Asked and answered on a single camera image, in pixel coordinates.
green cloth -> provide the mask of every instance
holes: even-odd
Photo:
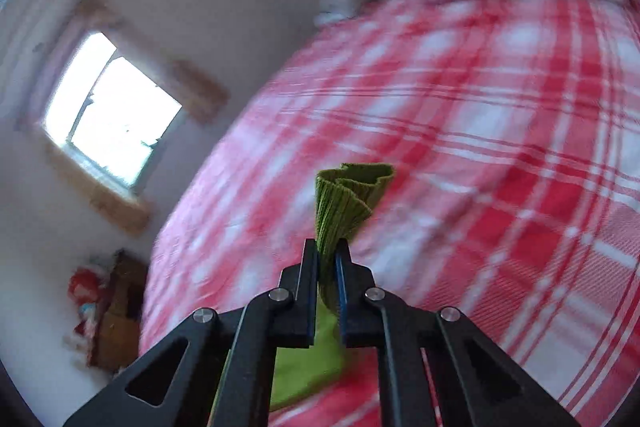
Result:
[[[278,348],[271,410],[291,405],[337,380],[348,364],[338,333],[334,255],[338,240],[352,239],[393,179],[387,164],[345,163],[316,177],[316,245],[320,254],[316,337],[309,349]]]

checkered bed sheet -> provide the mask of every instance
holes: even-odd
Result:
[[[605,0],[385,0],[255,97],[153,254],[142,352],[191,311],[242,307],[314,234],[314,178],[397,177],[352,242],[376,282],[458,306],[584,427],[640,374],[638,13]],[[380,424],[376,362],[272,427]]]

green ribbed fabric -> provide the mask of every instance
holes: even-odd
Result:
[[[316,244],[320,254],[316,337],[309,349],[278,349],[271,410],[280,409],[337,380],[348,364],[338,334],[334,255],[338,240],[352,239],[394,176],[391,165],[344,163],[316,177]]]

silver rivet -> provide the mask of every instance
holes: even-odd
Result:
[[[269,298],[276,302],[286,301],[289,298],[289,290],[286,288],[274,288],[269,292]]]
[[[385,298],[385,291],[382,288],[369,288],[364,292],[364,296],[370,301],[382,301]]]
[[[447,322],[455,322],[462,317],[460,310],[458,308],[454,308],[453,306],[447,306],[440,310],[440,317],[442,317]]]
[[[193,320],[200,324],[206,324],[213,318],[213,310],[211,308],[200,308],[193,312]]]

white wall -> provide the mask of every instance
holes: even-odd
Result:
[[[106,0],[172,55],[215,75],[231,94],[213,124],[186,121],[168,137],[144,191],[156,214],[146,233],[132,239],[95,214],[58,179],[37,144],[15,130],[46,51],[76,1],[7,0],[0,7],[0,357],[46,427],[61,425],[100,385],[70,365],[62,347],[62,335],[75,324],[66,298],[71,271],[89,254],[120,247],[148,258],[212,147],[312,34],[316,6],[316,0]],[[34,314],[45,318],[22,318]]]

